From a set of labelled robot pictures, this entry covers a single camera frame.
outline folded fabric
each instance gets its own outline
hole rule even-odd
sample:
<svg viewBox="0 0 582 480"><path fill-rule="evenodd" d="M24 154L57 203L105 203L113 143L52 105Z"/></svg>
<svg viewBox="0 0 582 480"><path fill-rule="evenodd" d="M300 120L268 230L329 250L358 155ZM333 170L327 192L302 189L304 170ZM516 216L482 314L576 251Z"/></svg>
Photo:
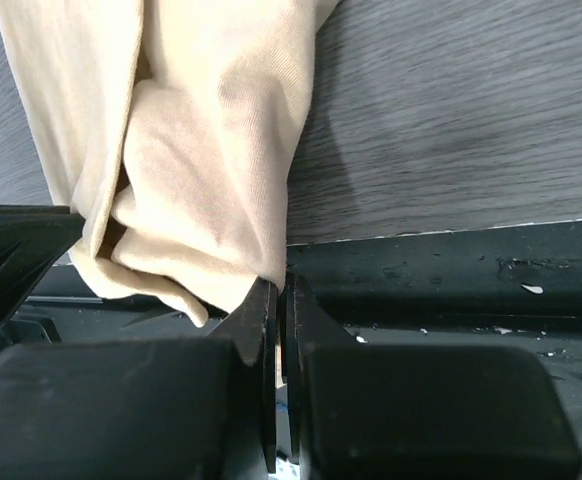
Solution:
<svg viewBox="0 0 582 480"><path fill-rule="evenodd" d="M286 179L315 32L337 0L0 0L51 197L86 218L70 255L104 298L198 325L284 283Z"/></svg>

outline towel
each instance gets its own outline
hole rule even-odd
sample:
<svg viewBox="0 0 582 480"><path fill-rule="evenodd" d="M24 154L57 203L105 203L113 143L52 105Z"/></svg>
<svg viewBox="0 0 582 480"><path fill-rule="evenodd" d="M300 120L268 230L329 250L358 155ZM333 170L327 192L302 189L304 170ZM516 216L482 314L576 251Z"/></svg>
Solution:
<svg viewBox="0 0 582 480"><path fill-rule="evenodd" d="M103 298L153 295L203 325L256 277L284 284L286 180L315 33L337 0L0 0L70 256Z"/></svg>

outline white paint chip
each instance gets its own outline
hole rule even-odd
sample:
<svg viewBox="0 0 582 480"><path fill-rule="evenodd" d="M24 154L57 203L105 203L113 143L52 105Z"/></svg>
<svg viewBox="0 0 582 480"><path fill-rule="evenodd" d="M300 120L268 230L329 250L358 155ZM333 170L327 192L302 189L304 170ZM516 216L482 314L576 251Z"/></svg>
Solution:
<svg viewBox="0 0 582 480"><path fill-rule="evenodd" d="M544 289L539 285L525 285L524 283L521 283L520 286L534 295L542 295L544 293Z"/></svg>

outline cloth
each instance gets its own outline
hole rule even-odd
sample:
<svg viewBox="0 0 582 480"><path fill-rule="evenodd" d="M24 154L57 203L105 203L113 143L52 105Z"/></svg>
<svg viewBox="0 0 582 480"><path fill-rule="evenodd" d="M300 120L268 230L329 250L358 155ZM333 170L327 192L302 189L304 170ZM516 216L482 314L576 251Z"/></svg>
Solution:
<svg viewBox="0 0 582 480"><path fill-rule="evenodd" d="M286 179L315 33L337 0L0 0L0 31L70 255L104 298L198 325L282 287Z"/></svg>

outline fabric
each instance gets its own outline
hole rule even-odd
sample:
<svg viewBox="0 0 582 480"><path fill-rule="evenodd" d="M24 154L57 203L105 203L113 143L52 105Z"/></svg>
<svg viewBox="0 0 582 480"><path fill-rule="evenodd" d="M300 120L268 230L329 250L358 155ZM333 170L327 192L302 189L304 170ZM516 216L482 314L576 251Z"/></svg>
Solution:
<svg viewBox="0 0 582 480"><path fill-rule="evenodd" d="M256 276L284 283L286 179L317 27L337 0L0 0L53 202L96 294L201 325Z"/></svg>

